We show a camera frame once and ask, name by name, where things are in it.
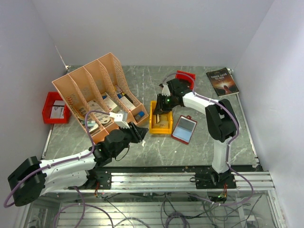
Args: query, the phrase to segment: red plastic tray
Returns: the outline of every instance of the red plastic tray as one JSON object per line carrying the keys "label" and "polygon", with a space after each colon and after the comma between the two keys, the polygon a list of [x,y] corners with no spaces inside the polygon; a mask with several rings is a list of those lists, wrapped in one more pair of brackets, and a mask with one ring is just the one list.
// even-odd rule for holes
{"label": "red plastic tray", "polygon": [[[183,74],[189,75],[189,76],[192,77],[193,80],[195,81],[195,74],[191,74],[191,73],[184,72],[184,71],[180,71],[180,70],[178,70],[176,73],[183,73]],[[178,78],[178,79],[182,79],[182,80],[188,81],[189,83],[191,83],[190,89],[193,89],[194,83],[193,83],[192,80],[191,80],[190,78],[188,78],[187,76],[176,74],[176,75],[175,75],[175,78]]]}
{"label": "red plastic tray", "polygon": [[43,122],[45,124],[66,124],[68,123],[68,120],[70,119],[71,113],[68,107],[65,105],[65,108],[63,110],[63,119],[51,119],[51,112],[52,112],[52,107],[55,101],[62,101],[61,96],[59,95],[58,92],[49,92],[47,94],[47,99],[44,104],[43,110],[42,110],[42,117],[43,117]]}

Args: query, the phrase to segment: blue object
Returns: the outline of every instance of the blue object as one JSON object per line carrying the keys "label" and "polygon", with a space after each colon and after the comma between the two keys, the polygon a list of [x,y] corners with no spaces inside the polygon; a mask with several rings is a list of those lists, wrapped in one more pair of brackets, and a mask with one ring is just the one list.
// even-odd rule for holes
{"label": "blue object", "polygon": [[134,116],[134,118],[138,122],[143,116],[144,116],[144,112],[140,111],[136,116]]}

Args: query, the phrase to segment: table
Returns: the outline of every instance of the table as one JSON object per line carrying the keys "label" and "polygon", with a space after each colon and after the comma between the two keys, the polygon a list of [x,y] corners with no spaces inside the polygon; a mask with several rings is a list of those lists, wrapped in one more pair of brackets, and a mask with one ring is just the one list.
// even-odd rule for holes
{"label": "table", "polygon": [[[71,66],[69,71],[80,66]],[[162,89],[158,86],[165,76],[182,70],[196,74],[196,92],[218,99],[206,72],[223,67],[203,66],[123,66],[123,71],[131,92],[142,102],[150,113],[150,101],[156,100]],[[231,163],[255,165],[255,150],[244,117],[238,95],[225,97],[230,102],[240,124],[240,135],[232,143]],[[169,135],[147,133],[146,143],[130,144],[129,153],[121,161],[113,161],[107,166],[187,166],[211,165],[213,160],[213,139],[207,129],[206,117],[193,109],[175,107],[173,119],[176,124],[180,115],[190,115],[198,122],[189,145],[172,139]],[[68,124],[55,124],[50,136],[44,159],[55,159],[79,153],[90,147],[90,141],[76,119],[72,116]]]}

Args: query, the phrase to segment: gray table surface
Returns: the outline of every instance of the gray table surface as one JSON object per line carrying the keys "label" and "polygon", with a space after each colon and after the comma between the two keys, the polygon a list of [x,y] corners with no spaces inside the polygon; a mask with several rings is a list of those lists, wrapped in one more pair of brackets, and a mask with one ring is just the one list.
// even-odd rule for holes
{"label": "gray table surface", "polygon": [[[78,68],[72,66],[70,71]],[[196,92],[218,99],[206,72],[222,67],[203,66],[123,66],[126,80],[132,93],[141,101],[150,113],[150,101],[156,100],[161,93],[158,86],[165,76],[182,70],[196,74]],[[253,145],[248,134],[247,124],[237,95],[225,97],[230,102],[240,124],[240,135],[232,143],[232,164],[256,164]],[[175,107],[173,110],[174,123],[180,115],[190,115],[198,122],[189,145],[172,139],[169,135],[151,135],[147,133],[146,143],[130,144],[130,151],[121,161],[113,161],[108,166],[171,166],[171,165],[211,165],[213,160],[213,139],[208,133],[206,117],[193,109]],[[68,124],[55,124],[50,137],[45,159],[55,159],[79,153],[90,147],[86,133],[71,116]]]}

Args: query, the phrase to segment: book cover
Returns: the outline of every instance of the book cover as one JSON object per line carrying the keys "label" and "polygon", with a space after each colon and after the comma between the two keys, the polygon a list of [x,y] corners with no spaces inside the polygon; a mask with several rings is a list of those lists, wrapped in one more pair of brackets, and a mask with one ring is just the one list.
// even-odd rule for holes
{"label": "book cover", "polygon": [[238,87],[227,68],[207,72],[206,74],[219,97],[239,93]]}

